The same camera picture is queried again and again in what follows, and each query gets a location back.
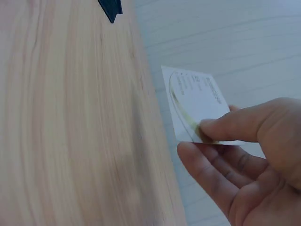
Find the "light wood panel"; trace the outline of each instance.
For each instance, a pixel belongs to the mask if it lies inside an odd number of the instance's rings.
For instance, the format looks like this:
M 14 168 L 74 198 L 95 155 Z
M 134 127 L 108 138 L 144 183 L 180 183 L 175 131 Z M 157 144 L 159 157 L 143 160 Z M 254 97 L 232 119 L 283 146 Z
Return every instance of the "light wood panel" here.
M 0 225 L 186 223 L 130 0 L 0 0 Z

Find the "black object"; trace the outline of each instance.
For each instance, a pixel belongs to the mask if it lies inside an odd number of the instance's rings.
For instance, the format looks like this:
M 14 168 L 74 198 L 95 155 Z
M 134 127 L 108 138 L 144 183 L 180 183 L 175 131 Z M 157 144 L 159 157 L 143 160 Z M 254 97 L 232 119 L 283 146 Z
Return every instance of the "black object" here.
M 111 23 L 114 23 L 116 15 L 122 14 L 121 0 L 98 0 Z

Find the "yellow curved line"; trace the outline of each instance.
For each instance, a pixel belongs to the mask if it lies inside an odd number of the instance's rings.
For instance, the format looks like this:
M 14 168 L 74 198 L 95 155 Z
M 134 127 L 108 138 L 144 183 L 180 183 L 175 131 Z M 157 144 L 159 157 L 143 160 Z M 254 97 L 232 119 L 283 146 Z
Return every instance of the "yellow curved line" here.
M 195 132 L 195 134 L 202 140 L 202 142 L 204 143 L 213 143 L 212 140 L 210 138 L 208 138 L 205 134 L 203 134 L 200 129 L 199 129 L 199 125 L 198 123 L 196 123 L 193 118 L 185 111 L 185 109 L 182 107 L 182 105 L 180 104 L 178 98 L 176 97 L 175 93 L 174 93 L 174 88 L 172 87 L 171 84 L 171 78 L 173 75 L 170 76 L 169 78 L 169 92 L 170 92 L 170 96 L 172 97 L 173 101 L 173 105 L 174 103 L 176 104 L 177 108 L 179 109 L 179 111 L 181 112 L 181 115 L 183 116 L 183 118 L 186 120 L 187 124 L 190 126 L 190 128 Z M 185 127 L 185 124 L 183 123 L 181 117 L 179 116 L 179 119 L 181 120 L 182 125 L 184 126 L 186 132 L 188 133 L 188 135 L 190 136 L 191 140 L 193 142 L 195 142 L 192 138 L 192 136 L 190 135 L 190 133 L 188 132 L 187 128 Z

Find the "white card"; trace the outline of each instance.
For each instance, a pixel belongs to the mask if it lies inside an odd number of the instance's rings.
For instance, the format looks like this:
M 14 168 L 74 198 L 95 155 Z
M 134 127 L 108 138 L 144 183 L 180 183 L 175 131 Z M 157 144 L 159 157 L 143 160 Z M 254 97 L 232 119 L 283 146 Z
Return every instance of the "white card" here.
M 218 119 L 229 106 L 211 75 L 183 69 L 162 67 L 167 99 L 179 141 L 242 145 L 241 141 L 212 142 L 201 131 L 203 119 Z

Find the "wooden table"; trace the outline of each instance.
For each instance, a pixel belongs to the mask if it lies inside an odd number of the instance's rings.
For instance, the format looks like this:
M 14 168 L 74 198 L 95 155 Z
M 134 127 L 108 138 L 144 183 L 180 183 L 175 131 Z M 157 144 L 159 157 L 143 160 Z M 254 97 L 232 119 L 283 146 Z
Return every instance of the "wooden table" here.
M 300 0 L 135 0 L 190 226 L 228 226 L 176 153 L 161 65 L 212 74 L 229 104 L 301 98 Z M 263 156 L 257 144 L 244 148 Z
M 130 0 L 0 1 L 0 225 L 186 224 Z

